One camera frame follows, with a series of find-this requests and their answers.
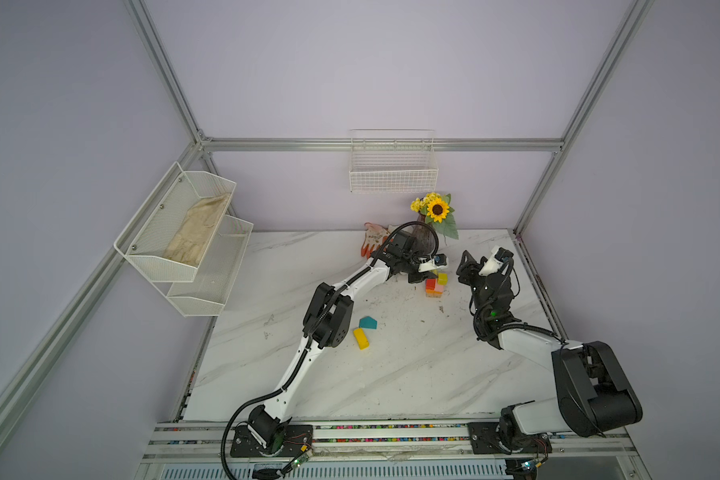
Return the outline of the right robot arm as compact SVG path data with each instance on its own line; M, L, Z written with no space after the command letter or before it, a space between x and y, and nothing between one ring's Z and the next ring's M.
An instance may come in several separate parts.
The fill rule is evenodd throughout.
M506 453L515 453L544 434L573 432L590 437L640 422L642 405L608 344L565 340L513 315L514 264L514 254L503 247L479 260L464 251L457 279L470 289L469 312L476 338L547 370L555 395L503 408L491 442Z

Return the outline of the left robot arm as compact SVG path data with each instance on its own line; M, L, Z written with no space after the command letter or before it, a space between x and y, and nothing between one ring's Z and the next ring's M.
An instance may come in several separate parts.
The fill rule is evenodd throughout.
M447 257L438 250L439 238L433 227L421 221L406 222L393 229L370 259L350 276L335 284L319 284L303 319L298 349L277 386L235 411L225 427L222 443L227 443L235 419L247 410L249 415L241 425L259 451L266 456L278 453L286 443L291 422L287 412L293 395L324 350L339 346L350 332L355 301L400 273L413 284L435 279L436 271L447 265Z

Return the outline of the yellow long block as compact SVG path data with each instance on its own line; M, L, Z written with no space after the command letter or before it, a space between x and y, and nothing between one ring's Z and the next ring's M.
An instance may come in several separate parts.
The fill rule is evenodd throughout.
M369 339L363 328L356 328L353 330L353 336L357 342L360 350L365 350L370 346Z

